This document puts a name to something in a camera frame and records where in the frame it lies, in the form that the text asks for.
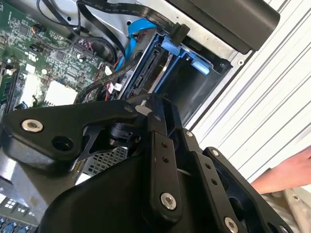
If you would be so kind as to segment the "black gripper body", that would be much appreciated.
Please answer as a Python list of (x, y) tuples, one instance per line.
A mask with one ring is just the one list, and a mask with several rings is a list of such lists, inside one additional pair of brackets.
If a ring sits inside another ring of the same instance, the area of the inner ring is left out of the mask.
[(218, 233), (194, 179), (167, 155), (131, 157), (59, 195), (41, 233)]

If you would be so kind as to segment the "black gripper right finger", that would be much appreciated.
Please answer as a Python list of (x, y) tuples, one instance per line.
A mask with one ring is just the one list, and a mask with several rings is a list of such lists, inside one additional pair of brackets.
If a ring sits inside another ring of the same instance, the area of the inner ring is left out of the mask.
[(291, 228), (215, 148), (199, 148), (177, 108), (149, 94), (147, 203), (159, 225), (181, 233), (289, 233)]

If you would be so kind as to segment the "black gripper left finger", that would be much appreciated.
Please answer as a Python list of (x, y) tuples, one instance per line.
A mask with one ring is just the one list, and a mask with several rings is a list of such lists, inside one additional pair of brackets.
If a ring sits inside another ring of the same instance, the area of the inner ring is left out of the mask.
[(170, 136), (181, 127), (177, 108), (165, 99), (16, 110), (1, 120), (1, 177), (40, 220), (74, 186), (77, 162), (118, 147), (135, 150), (147, 145), (150, 131)]

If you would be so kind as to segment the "person's bare hand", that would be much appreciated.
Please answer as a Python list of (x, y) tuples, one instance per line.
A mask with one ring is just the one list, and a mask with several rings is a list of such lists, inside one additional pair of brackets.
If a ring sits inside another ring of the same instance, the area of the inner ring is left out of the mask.
[(259, 194), (267, 194), (310, 183), (311, 148), (307, 147), (261, 174), (251, 182), (251, 185)]

